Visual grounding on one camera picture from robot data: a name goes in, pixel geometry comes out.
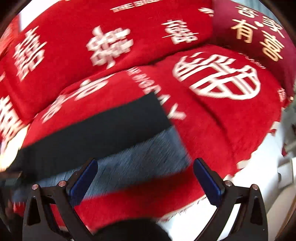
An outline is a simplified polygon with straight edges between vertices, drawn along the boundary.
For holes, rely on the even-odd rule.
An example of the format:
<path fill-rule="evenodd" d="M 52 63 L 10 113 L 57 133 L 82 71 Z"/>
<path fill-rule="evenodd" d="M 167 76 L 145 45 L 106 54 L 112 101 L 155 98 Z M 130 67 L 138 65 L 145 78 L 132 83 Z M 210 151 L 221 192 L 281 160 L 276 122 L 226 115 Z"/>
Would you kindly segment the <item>black pants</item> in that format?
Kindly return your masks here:
<path fill-rule="evenodd" d="M 33 183 L 82 166 L 153 138 L 171 127 L 157 97 L 137 100 L 60 128 L 78 114 L 62 114 L 53 123 L 34 121 L 7 172 Z"/>

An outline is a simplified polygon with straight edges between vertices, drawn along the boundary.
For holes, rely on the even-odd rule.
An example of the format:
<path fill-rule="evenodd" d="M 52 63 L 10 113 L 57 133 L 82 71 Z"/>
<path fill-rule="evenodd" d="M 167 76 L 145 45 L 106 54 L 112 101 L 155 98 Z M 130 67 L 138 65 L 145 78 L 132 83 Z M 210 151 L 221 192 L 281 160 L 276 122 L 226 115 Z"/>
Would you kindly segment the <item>grey patterned garment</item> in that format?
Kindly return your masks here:
<path fill-rule="evenodd" d="M 92 169 L 95 177 L 85 194 L 85 198 L 89 199 L 153 178 L 174 175 L 187 169 L 191 161 L 173 126 L 144 142 L 102 159 L 98 158 L 99 143 L 96 137 L 98 135 L 92 133 L 83 139 L 81 132 L 65 128 L 32 144 L 30 147 L 41 153 L 45 153 L 45 149 L 49 148 L 45 156 L 50 160 L 74 166 L 73 170 L 37 183 L 41 187 L 49 187 L 61 180 L 68 180 L 87 158 L 95 157 L 97 168 Z"/>

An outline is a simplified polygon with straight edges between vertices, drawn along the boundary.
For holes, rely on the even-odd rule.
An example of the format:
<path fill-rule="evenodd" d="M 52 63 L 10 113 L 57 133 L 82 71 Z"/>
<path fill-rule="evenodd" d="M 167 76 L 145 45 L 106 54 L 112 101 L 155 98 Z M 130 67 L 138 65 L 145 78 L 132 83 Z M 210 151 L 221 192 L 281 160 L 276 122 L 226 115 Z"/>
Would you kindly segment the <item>white bed sheet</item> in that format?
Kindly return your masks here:
<path fill-rule="evenodd" d="M 295 196 L 295 159 L 284 157 L 285 143 L 295 139 L 292 123 L 282 120 L 275 135 L 267 135 L 245 167 L 234 177 L 234 185 L 259 186 L 267 211 L 268 239 L 275 240 Z M 216 208 L 202 197 L 186 208 L 158 221 L 172 240 L 193 240 L 206 226 Z"/>

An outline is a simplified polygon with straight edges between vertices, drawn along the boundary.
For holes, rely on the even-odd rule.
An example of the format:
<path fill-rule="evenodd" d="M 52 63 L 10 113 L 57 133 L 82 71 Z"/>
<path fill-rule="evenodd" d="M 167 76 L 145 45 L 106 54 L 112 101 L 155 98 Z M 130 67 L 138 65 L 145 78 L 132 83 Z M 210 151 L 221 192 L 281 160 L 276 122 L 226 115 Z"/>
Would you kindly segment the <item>red quilt with white characters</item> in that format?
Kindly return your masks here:
<path fill-rule="evenodd" d="M 76 210 L 93 230 L 124 219 L 161 217 L 197 200 L 202 190 L 193 173 L 194 159 L 203 158 L 222 176 L 235 173 L 280 119 L 287 102 L 286 91 L 264 66 L 206 45 L 149 66 L 79 81 L 34 121 L 49 124 L 62 114 L 78 114 L 58 125 L 62 128 L 151 93 L 179 134 L 190 164 L 171 176 L 85 198 Z M 17 213 L 23 212 L 30 184 L 22 178 L 15 192 Z"/>

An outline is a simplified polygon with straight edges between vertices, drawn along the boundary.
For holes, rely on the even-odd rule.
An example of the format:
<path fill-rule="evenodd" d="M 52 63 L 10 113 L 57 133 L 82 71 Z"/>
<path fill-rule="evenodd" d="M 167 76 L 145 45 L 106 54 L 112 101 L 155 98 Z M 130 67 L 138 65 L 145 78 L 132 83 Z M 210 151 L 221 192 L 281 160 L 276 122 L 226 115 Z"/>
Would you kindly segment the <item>red pillow with white characters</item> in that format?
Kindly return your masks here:
<path fill-rule="evenodd" d="M 67 86 L 196 46 L 211 37 L 212 1 L 59 1 L 1 58 L 1 97 L 30 121 Z"/>

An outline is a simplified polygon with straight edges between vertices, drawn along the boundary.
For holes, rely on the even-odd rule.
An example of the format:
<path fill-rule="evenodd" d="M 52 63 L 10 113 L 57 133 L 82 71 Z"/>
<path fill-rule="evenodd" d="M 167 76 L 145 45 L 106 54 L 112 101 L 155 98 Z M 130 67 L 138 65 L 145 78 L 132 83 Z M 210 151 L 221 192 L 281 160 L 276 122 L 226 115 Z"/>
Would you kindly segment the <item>dark red cushion gold characters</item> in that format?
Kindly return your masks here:
<path fill-rule="evenodd" d="M 233 1 L 215 1 L 213 35 L 218 45 L 245 54 L 294 95 L 295 46 L 285 29 L 271 18 Z"/>

